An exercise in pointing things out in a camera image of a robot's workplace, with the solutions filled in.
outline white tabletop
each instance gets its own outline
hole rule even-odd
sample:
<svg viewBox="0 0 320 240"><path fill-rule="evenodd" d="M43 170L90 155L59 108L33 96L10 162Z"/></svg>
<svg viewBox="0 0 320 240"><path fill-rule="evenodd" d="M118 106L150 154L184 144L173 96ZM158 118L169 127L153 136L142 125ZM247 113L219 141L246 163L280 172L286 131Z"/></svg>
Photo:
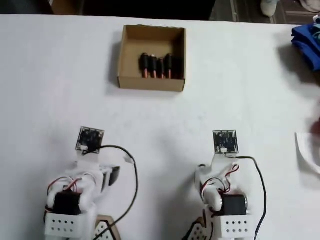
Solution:
<svg viewBox="0 0 320 240"><path fill-rule="evenodd" d="M123 25L135 24L187 29L184 92L115 85ZM104 144L136 158L140 189L118 224L123 240L184 236L203 208L195 166L210 163L212 130L225 129L237 130L240 154L256 157L264 176L267 216L258 239L317 238L320 180L299 163L294 133L319 118L320 90L291 46L292 27L0 15L1 238L41 239L46 187L76 159L81 126L105 130ZM122 156L100 154L121 166L98 202L99 212L115 219L135 188Z"/></svg>

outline black cable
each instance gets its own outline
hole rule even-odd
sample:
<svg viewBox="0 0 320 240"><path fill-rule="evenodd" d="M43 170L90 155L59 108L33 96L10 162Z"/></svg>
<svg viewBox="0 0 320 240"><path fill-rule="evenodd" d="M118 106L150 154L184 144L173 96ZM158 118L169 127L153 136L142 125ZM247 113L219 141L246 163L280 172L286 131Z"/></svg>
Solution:
<svg viewBox="0 0 320 240"><path fill-rule="evenodd" d="M109 231L112 227L114 227L121 219L123 219L128 214L128 212L131 210L132 206L134 205L134 203L136 201L137 194L138 194L138 188L139 188L138 170L137 170L137 164L136 164L135 158L125 148L123 148L121 146L117 146L117 145L103 145L103 146L99 147L98 149L106 149L106 148L120 149L120 150L124 151L132 159L133 166L134 166L134 173L135 173L135 193L134 193L131 204L129 205L127 210L124 212L124 214L122 214L116 221L114 221L114 223L110 224L105 230L103 230L97 236L95 236L95 238L93 240L98 240L100 237L103 236L103 234L105 234L105 232ZM97 149L94 149L94 150L91 150L88 152L84 152L82 155L90 154L90 153L94 152L95 150L97 150Z"/></svg>
<svg viewBox="0 0 320 240"><path fill-rule="evenodd" d="M262 217L255 229L255 237L254 240L257 239L257 235L259 232L259 229L261 227L262 222L264 221L265 217L266 217L266 213L267 213L267 191L266 191L266 186L265 186L265 181L264 178L262 177L262 173L258 167L257 161L255 160L254 157L252 156L236 156L236 157L232 157L232 156L227 156L227 158L231 158L231 159L251 159L254 162L255 168L258 171L259 175L260 175L260 179L261 179L261 183L262 183L262 188L263 188L263 193L264 193L264 204L263 204L263 214Z"/></svg>

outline cardboard box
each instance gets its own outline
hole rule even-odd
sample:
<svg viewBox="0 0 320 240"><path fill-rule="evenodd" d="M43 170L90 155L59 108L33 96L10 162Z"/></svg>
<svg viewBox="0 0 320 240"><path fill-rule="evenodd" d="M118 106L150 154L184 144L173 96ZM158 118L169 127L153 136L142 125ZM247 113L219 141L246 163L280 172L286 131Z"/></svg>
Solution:
<svg viewBox="0 0 320 240"><path fill-rule="evenodd" d="M183 61L181 79L143 78L139 66L142 53L157 58L172 54ZM118 63L118 83L122 89L182 92L186 82L186 29L125 25Z"/></svg>

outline robotic arm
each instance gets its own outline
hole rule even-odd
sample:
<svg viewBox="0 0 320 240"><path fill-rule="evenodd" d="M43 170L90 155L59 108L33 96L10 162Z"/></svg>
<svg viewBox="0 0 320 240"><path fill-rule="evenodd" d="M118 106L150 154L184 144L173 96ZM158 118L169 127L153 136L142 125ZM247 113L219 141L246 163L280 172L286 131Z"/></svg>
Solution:
<svg viewBox="0 0 320 240"><path fill-rule="evenodd" d="M136 200L138 171L134 157L126 149L116 145L101 146L103 133L102 130L82 127L76 146L79 151L76 167L49 184L44 216L46 240L116 239L112 227L127 215ZM98 216L95 200L108 191L120 173L119 166L99 164L96 154L102 148L120 149L129 156L125 161L134 166L136 190L127 211L95 232Z"/></svg>
<svg viewBox="0 0 320 240"><path fill-rule="evenodd" d="M237 156L236 131L213 131L215 156L211 165L201 164L195 170L195 187L205 205L202 221L196 221L184 240L197 239L256 239L266 215L266 188L257 162L253 157ZM237 185L233 174L240 170L237 159L253 160L261 177L264 192L264 211L258 226L248 211L246 193ZM224 170L217 172L217 165Z"/></svg>

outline dark floor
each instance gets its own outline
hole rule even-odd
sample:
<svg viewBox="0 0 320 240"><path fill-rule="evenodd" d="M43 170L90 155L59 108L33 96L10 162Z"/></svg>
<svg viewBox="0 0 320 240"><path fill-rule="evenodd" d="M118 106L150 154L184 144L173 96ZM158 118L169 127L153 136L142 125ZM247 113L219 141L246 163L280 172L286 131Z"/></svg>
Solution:
<svg viewBox="0 0 320 240"><path fill-rule="evenodd" d="M260 0L216 0L210 21L302 25L312 23L314 15L298 0L280 0L273 17L262 15Z"/></svg>

